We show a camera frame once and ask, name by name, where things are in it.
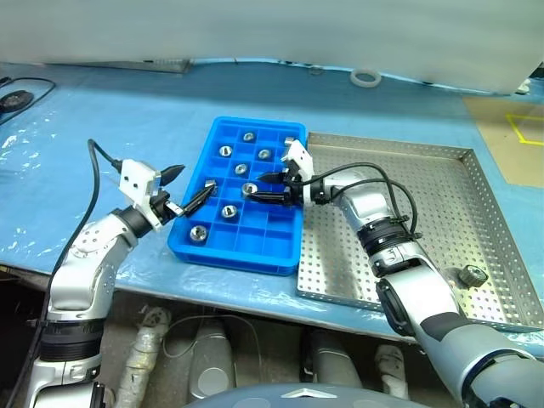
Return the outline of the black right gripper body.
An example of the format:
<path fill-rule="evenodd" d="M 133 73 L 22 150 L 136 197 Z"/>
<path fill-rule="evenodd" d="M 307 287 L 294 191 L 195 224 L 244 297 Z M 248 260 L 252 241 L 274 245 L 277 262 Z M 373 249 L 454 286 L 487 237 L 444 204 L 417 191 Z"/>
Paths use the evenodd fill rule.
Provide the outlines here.
<path fill-rule="evenodd" d="M 303 178 L 298 170 L 288 168 L 284 171 L 284 185 L 283 201 L 281 203 L 284 207 L 302 207 L 303 206 L 303 186 L 300 183 L 303 182 Z"/>

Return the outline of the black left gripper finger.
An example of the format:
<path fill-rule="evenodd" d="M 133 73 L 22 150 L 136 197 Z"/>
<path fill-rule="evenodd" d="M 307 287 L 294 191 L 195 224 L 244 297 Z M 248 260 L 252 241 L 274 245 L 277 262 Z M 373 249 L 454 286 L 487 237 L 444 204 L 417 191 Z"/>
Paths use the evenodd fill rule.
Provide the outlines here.
<path fill-rule="evenodd" d="M 185 165 L 172 165 L 161 170 L 160 185 L 172 183 L 185 169 Z"/>
<path fill-rule="evenodd" d="M 217 188 L 216 184 L 207 184 L 204 188 L 197 191 L 193 197 L 182 207 L 184 217 L 189 217 L 198 211 L 212 196 Z"/>

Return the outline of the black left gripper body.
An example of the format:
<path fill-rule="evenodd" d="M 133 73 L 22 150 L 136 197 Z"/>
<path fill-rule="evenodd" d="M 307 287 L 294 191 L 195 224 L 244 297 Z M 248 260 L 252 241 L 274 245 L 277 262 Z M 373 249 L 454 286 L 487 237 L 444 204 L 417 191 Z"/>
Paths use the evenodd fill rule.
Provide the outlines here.
<path fill-rule="evenodd" d="M 170 194 L 165 190 L 159 190 L 150 198 L 150 208 L 156 215 L 161 226 L 168 224 L 177 217 L 184 215 L 184 209 L 170 200 Z"/>

